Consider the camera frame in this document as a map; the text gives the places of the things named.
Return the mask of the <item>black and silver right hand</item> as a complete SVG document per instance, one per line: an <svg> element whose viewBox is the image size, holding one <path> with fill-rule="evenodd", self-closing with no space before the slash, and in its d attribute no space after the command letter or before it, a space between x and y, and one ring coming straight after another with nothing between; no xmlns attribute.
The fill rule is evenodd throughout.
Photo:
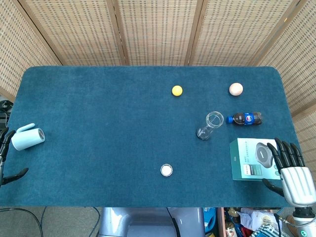
<svg viewBox="0 0 316 237"><path fill-rule="evenodd" d="M275 138L277 147L271 143L267 146L272 152L282 187L262 179L271 191L284 197L288 204L296 208L311 207L316 204L316 188L308 167L305 166L300 149L293 143Z"/></svg>

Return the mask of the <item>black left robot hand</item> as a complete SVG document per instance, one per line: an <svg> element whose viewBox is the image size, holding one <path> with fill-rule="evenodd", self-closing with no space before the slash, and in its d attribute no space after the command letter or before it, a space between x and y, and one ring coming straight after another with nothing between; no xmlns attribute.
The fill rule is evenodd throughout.
<svg viewBox="0 0 316 237"><path fill-rule="evenodd" d="M15 134L15 130L11 132L8 131L9 127L6 127L0 132L0 187L22 178L29 170L28 168L24 168L17 174L7 177L3 176L4 163L6 161L9 144L13 135Z"/></svg>

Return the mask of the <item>white round lid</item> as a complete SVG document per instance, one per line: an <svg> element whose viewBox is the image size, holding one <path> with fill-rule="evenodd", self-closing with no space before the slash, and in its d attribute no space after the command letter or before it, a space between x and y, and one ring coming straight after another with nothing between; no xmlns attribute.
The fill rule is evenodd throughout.
<svg viewBox="0 0 316 237"><path fill-rule="evenodd" d="M160 172L162 174L162 176L164 177L169 177L172 175L173 173L173 168L170 164L163 164L160 168Z"/></svg>

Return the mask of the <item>clear glass jar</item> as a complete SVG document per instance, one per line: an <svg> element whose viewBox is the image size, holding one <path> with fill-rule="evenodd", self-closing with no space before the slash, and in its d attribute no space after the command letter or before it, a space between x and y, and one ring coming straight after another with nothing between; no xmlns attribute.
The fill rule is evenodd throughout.
<svg viewBox="0 0 316 237"><path fill-rule="evenodd" d="M223 122L224 117L220 112L209 112L205 117L205 125L196 131L197 137L201 140L208 140L213 130L221 127Z"/></svg>

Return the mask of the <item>light blue lint roller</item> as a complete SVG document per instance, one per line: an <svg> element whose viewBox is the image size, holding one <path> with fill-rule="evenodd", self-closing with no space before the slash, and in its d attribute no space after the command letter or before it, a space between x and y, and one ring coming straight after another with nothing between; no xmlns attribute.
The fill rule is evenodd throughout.
<svg viewBox="0 0 316 237"><path fill-rule="evenodd" d="M34 128L35 124L30 123L16 130L11 142L18 151L27 149L45 141L45 134L41 128Z"/></svg>

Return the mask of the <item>green product box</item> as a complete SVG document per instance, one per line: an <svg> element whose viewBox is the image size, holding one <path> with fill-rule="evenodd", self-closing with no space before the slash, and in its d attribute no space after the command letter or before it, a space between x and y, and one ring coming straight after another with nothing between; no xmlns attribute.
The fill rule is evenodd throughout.
<svg viewBox="0 0 316 237"><path fill-rule="evenodd" d="M273 154L274 139L237 138L230 143L232 178L235 181L279 180Z"/></svg>

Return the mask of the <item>white plastic bag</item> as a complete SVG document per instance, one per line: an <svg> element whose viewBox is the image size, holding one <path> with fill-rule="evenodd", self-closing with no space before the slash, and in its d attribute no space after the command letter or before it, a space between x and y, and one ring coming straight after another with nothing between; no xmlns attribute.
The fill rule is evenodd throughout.
<svg viewBox="0 0 316 237"><path fill-rule="evenodd" d="M238 214L240 223L249 230L256 231L263 225L271 225L278 230L274 215L268 211L241 208Z"/></svg>

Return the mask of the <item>small Pepsi cola bottle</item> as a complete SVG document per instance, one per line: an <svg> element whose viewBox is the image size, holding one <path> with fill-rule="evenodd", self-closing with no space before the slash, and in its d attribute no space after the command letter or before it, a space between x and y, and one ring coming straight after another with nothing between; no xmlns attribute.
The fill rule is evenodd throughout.
<svg viewBox="0 0 316 237"><path fill-rule="evenodd" d="M228 116L226 122L235 125L260 125L262 114L260 112L236 113L233 116Z"/></svg>

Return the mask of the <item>blue plastic container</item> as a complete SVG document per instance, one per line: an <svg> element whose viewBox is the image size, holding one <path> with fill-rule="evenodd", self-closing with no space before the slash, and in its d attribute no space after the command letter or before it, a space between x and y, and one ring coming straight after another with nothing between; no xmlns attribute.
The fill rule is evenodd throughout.
<svg viewBox="0 0 316 237"><path fill-rule="evenodd" d="M209 233L213 230L216 216L217 216L217 208L216 207L204 207L203 208L203 216L204 216L204 228L205 233Z"/></svg>

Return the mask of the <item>blue table cloth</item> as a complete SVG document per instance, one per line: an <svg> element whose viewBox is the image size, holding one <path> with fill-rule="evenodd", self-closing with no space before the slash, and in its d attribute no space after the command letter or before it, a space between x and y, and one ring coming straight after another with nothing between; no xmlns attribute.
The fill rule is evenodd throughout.
<svg viewBox="0 0 316 237"><path fill-rule="evenodd" d="M235 82L239 96L229 93ZM212 111L223 125L201 140L196 131ZM260 125L226 122L252 112L262 114ZM31 67L8 126L30 123L45 141L9 148L4 175L29 170L0 187L0 206L287 206L260 181L233 180L231 169L236 138L298 142L272 67ZM169 177L160 172L166 163Z"/></svg>

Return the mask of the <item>beige egg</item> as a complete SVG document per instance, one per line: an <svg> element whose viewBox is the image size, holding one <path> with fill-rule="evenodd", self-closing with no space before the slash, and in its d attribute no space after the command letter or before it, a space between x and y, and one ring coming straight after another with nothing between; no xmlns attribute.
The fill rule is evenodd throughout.
<svg viewBox="0 0 316 237"><path fill-rule="evenodd" d="M229 93L232 95L232 96L239 96L241 95L243 92L243 86L242 84L240 83L232 83L229 87Z"/></svg>

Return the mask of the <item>grey robot torso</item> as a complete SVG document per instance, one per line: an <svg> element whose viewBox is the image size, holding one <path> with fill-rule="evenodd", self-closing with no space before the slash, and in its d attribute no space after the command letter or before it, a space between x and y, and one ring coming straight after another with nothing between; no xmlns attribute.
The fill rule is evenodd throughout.
<svg viewBox="0 0 316 237"><path fill-rule="evenodd" d="M205 237L201 207L105 207L98 237Z"/></svg>

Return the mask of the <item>woven wicker folding screen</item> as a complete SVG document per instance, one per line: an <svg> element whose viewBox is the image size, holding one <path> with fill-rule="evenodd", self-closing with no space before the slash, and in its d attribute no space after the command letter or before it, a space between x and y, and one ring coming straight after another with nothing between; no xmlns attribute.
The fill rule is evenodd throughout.
<svg viewBox="0 0 316 237"><path fill-rule="evenodd" d="M316 162L316 0L0 0L0 97L41 65L275 67Z"/></svg>

